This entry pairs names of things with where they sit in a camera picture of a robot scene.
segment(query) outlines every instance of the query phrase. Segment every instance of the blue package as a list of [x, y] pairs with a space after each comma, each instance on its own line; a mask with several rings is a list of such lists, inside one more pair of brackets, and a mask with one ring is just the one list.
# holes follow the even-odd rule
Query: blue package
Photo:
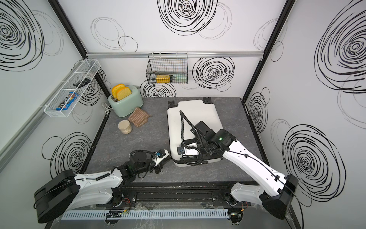
[[56, 111], [67, 111], [67, 109], [69, 108], [69, 106], [71, 105], [71, 103], [73, 103], [75, 101], [75, 99], [78, 97], [79, 95], [75, 92], [69, 92], [69, 94], [67, 95], [67, 97], [62, 101], [62, 103], [56, 108]]

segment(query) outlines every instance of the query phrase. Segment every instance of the white cutting board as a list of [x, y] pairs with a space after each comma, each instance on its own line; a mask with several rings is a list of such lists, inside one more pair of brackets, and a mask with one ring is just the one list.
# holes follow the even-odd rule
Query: white cutting board
[[[181, 121], [180, 113], [183, 111], [189, 121], [193, 125], [196, 125], [199, 121], [203, 121], [210, 129], [213, 129], [216, 133], [223, 128], [220, 118], [217, 114], [214, 104], [205, 104], [202, 100], [189, 100], [180, 101], [177, 107], [171, 107], [168, 109], [168, 125], [169, 125], [169, 141], [170, 141], [170, 153], [174, 160], [180, 160], [181, 155], [178, 155], [177, 147], [180, 146], [181, 139]], [[184, 120], [184, 139], [194, 138], [194, 134], [191, 132], [191, 126]], [[208, 160], [209, 163], [220, 161], [220, 158]], [[176, 166], [184, 167], [189, 166], [186, 164], [177, 164]]]

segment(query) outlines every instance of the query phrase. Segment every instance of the gray countertop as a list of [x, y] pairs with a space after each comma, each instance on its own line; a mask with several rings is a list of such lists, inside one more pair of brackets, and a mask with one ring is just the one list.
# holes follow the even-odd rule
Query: gray countertop
[[[121, 120], [113, 111], [110, 113], [86, 173], [111, 170], [129, 160], [129, 154], [136, 149], [157, 151], [170, 149], [168, 132], [168, 101], [195, 100], [200, 98], [143, 98], [141, 109], [152, 115], [149, 121], [132, 132], [122, 134], [117, 125]], [[213, 97], [223, 128], [233, 134], [251, 153], [262, 160], [257, 143], [250, 129], [239, 97]], [[253, 179], [234, 163], [223, 159], [206, 165], [178, 167], [172, 161], [164, 165], [159, 174], [148, 173], [145, 178], [136, 177], [135, 182], [205, 182], [205, 181], [252, 181]]]

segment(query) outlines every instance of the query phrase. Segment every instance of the metal rail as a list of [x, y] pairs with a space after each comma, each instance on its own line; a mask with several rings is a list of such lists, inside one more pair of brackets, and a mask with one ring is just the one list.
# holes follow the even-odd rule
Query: metal rail
[[119, 59], [119, 58], [147, 58], [147, 55], [154, 53], [156, 58], [184, 58], [182, 53], [187, 53], [188, 58], [202, 57], [263, 57], [263, 51], [188, 51], [188, 52], [88, 52], [88, 59]]

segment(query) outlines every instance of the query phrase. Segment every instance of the bread slice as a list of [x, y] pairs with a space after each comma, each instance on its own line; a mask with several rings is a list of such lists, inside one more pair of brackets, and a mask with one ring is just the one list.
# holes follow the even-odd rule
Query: bread slice
[[123, 87], [120, 88], [116, 94], [117, 94], [117, 99], [118, 101], [120, 101], [121, 99], [126, 98], [127, 96], [129, 96], [131, 94], [131, 90], [128, 87]]
[[117, 98], [117, 91], [124, 87], [124, 84], [118, 84], [112, 88], [112, 95], [116, 99]]

